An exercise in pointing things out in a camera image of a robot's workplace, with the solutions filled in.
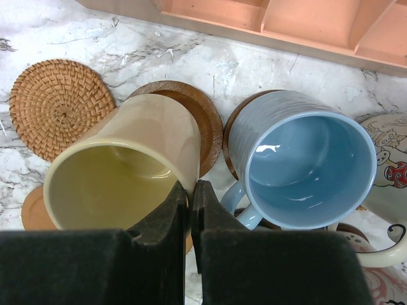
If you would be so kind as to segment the grooved brown wooden coaster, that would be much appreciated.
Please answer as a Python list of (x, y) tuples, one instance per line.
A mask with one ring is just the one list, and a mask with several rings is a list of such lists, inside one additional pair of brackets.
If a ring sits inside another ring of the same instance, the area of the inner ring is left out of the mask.
[(142, 94), (170, 97), (182, 104), (200, 130), (200, 176), (215, 165), (223, 144), (223, 122), (212, 100), (200, 89), (180, 81), (155, 81), (135, 91), (128, 98)]

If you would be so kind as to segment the pink red mug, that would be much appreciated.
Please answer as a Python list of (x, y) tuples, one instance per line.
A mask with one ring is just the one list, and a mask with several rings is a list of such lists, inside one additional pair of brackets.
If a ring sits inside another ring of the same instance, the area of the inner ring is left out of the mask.
[[(357, 252), (375, 252), (367, 237), (354, 226), (339, 223), (340, 232)], [(373, 304), (406, 304), (406, 277), (395, 267), (362, 267)]]

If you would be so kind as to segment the light blue mug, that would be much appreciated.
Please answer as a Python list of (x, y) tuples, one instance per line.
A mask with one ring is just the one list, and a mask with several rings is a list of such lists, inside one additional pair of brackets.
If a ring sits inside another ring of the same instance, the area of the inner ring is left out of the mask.
[(367, 131), (308, 95), (282, 90), (248, 104), (233, 128), (231, 157), (239, 180), (221, 204), (254, 229), (262, 219), (284, 229), (334, 224), (367, 197), (376, 151)]

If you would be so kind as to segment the pale yellow mug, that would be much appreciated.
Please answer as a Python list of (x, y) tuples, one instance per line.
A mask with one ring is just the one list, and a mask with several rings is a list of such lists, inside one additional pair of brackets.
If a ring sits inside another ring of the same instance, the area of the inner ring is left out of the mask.
[(200, 131), (187, 108), (163, 95), (138, 95), (56, 157), (45, 207), (58, 229), (127, 229), (176, 182), (192, 200), (199, 168)]

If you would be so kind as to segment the woven rattan coaster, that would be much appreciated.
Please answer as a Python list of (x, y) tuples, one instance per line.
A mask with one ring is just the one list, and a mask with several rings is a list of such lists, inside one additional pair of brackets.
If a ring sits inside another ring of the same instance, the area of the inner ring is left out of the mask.
[(49, 162), (115, 107), (101, 77), (73, 60), (38, 62), (18, 76), (10, 91), (10, 116), (17, 135)]

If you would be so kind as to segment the light orange wooden coaster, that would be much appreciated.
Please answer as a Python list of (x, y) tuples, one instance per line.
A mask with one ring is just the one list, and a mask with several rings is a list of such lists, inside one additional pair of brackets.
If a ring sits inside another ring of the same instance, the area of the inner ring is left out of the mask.
[(22, 224), (26, 231), (56, 230), (43, 199), (43, 186), (32, 190), (22, 205)]

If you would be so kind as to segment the green floral mug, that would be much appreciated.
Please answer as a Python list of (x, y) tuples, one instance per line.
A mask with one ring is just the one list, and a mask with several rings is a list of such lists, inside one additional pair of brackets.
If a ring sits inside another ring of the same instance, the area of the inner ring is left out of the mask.
[(395, 244), (376, 252), (358, 252), (360, 264), (386, 268), (406, 261), (406, 113), (381, 114), (361, 123), (376, 149), (376, 177), (361, 204), (387, 221)]

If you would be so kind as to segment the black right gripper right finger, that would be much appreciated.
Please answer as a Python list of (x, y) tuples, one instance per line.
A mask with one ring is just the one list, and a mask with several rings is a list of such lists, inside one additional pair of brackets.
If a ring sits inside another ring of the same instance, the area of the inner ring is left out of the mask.
[(326, 231), (251, 231), (195, 186), (192, 238), (204, 304), (371, 304), (348, 241)]

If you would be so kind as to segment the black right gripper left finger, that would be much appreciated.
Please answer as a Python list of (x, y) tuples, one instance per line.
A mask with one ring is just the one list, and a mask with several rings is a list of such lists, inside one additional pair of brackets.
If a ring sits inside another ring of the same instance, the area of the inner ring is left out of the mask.
[(187, 195), (129, 229), (4, 231), (2, 304), (183, 304)]

